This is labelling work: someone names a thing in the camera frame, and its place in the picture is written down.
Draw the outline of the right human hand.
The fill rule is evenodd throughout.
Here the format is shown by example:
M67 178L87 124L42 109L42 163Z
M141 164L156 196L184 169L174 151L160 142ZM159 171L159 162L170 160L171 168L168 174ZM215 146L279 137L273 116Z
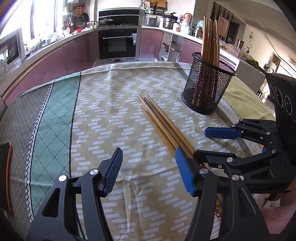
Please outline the right human hand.
M282 193L279 207L261 210L271 240L295 240L295 182Z

